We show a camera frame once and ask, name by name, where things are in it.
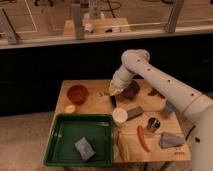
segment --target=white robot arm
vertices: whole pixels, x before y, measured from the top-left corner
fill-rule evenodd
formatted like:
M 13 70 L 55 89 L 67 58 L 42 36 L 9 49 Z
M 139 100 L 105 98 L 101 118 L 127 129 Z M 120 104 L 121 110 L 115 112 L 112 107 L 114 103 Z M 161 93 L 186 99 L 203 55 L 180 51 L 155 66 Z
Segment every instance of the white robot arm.
M 192 148 L 192 171 L 213 170 L 213 101 L 198 90 L 178 81 L 149 64 L 146 50 L 127 50 L 122 55 L 122 65 L 113 75 L 109 92 L 122 92 L 138 74 L 158 90 L 177 110 L 196 124 Z

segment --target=background table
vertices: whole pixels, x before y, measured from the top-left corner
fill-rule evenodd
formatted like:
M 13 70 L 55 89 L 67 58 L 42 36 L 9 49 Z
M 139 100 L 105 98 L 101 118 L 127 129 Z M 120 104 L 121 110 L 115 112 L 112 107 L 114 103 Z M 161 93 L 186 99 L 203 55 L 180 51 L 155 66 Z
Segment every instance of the background table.
M 90 23 L 94 26 L 93 34 L 103 34 L 113 26 L 113 23 L 121 27 L 121 32 L 130 32 L 129 23 L 126 18 L 84 19 L 83 25 Z M 66 20 L 63 35 L 74 35 L 73 20 Z
M 117 106 L 126 110 L 141 106 L 144 110 L 143 115 L 127 121 L 122 127 L 115 127 L 114 131 L 120 131 L 125 139 L 129 149 L 130 162 L 154 162 L 154 161 L 184 161 L 190 160 L 191 153 L 187 143 L 178 148 L 161 149 L 159 140 L 162 132 L 174 133 L 178 136 L 184 136 L 178 123 L 175 113 L 165 117 L 161 110 L 165 105 L 165 99 L 159 95 L 149 96 L 148 93 L 152 87 L 144 80 L 137 80 L 141 89 L 133 100 L 128 100 L 121 95 L 116 97 Z M 64 113 L 67 105 L 72 104 L 67 98 L 67 90 L 75 85 L 81 84 L 87 87 L 89 91 L 88 99 L 82 105 L 77 105 L 76 113 L 79 114 L 111 114 L 114 107 L 110 98 L 106 95 L 110 80 L 67 80 L 62 83 L 54 117 Z M 137 136 L 137 126 L 147 126 L 148 119 L 156 117 L 160 120 L 160 128 L 152 135 L 145 131 L 145 141 L 150 148 L 147 153 L 141 146 Z M 115 163 L 123 163 L 120 156 L 116 158 Z

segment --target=paper cup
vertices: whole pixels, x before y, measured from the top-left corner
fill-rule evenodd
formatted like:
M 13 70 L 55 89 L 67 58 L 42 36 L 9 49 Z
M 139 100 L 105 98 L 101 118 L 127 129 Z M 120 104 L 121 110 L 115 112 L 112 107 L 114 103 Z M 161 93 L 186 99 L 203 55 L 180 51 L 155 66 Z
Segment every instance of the paper cup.
M 112 117 L 117 126 L 122 126 L 127 121 L 128 114 L 123 108 L 117 107 L 113 110 Z

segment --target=gray floor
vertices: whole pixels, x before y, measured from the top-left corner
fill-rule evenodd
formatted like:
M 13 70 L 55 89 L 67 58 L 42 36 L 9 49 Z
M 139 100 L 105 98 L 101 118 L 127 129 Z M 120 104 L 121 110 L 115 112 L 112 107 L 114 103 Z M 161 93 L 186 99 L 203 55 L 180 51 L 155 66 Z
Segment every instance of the gray floor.
M 52 112 L 0 117 L 0 171 L 55 171 L 63 168 L 45 167 L 43 157 L 49 134 Z M 178 116 L 185 134 L 192 124 Z M 149 164 L 149 171 L 163 163 Z M 110 169 L 75 168 L 74 171 L 142 171 L 143 165 L 117 165 Z M 187 171 L 188 162 L 174 162 L 168 171 Z
M 70 4 L 73 0 L 54 0 L 50 7 L 47 0 L 34 6 L 33 0 L 17 0 L 16 3 L 0 1 L 17 33 L 22 39 L 62 35 L 64 23 L 71 19 Z M 132 30 L 163 28 L 172 9 L 171 4 L 161 0 L 116 0 L 121 2 L 115 10 L 116 17 L 126 17 Z M 101 2 L 101 9 L 109 9 Z M 178 26 L 200 26 L 213 24 L 213 5 L 210 0 L 185 0 Z M 111 13 L 104 12 L 107 18 Z

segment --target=green tray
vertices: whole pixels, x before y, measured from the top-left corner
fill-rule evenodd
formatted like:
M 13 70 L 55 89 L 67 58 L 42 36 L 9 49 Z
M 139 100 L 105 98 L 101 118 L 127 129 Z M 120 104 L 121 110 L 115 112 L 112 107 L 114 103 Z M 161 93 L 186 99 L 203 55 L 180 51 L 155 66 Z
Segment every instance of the green tray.
M 112 116 L 106 114 L 60 114 L 48 142 L 44 164 L 61 167 L 110 167 L 113 163 Z M 81 159 L 75 143 L 86 137 L 96 154 Z

